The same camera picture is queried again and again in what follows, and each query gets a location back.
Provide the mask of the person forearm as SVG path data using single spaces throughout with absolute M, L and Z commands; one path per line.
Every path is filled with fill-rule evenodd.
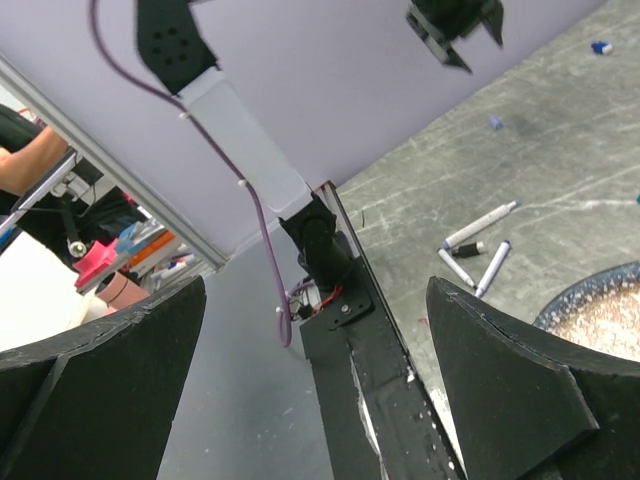
M 1 189 L 21 197 L 48 173 L 68 149 L 66 140 L 45 127 L 24 148 L 1 150 Z

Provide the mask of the white pen light blue tip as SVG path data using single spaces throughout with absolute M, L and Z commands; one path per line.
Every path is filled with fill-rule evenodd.
M 449 250 L 461 244 L 464 240 L 471 238 L 472 236 L 506 217 L 520 205 L 520 201 L 514 200 L 496 207 L 495 209 L 491 210 L 490 212 L 486 213 L 485 215 L 481 216 L 480 218 L 474 220 L 470 224 L 462 227 L 461 229 L 446 237 L 443 240 L 441 247 L 445 250 Z

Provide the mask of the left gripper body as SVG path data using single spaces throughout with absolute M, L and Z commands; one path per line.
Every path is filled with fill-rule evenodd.
M 471 68 L 453 48 L 457 39 L 483 26 L 499 48 L 504 45 L 504 6 L 498 0 L 415 0 L 405 18 L 441 65 L 468 73 Z

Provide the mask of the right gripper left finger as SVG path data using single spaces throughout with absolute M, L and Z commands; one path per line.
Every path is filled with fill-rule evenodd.
M 2 352 L 2 478 L 156 478 L 205 306 L 195 276 Z

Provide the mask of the light blue pen cap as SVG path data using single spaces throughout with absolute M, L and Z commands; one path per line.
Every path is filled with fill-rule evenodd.
M 492 115 L 489 120 L 494 130 L 500 130 L 503 127 L 503 124 L 498 117 Z

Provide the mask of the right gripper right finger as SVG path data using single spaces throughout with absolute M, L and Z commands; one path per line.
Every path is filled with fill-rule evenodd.
M 432 339 L 471 479 L 636 479 L 639 365 L 433 277 Z

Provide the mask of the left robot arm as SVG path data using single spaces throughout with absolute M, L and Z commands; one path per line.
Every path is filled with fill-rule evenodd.
M 312 187 L 346 179 L 472 68 L 457 45 L 503 42 L 499 1 L 139 1 L 135 47 L 175 105 L 274 213 L 317 282 L 341 278 Z

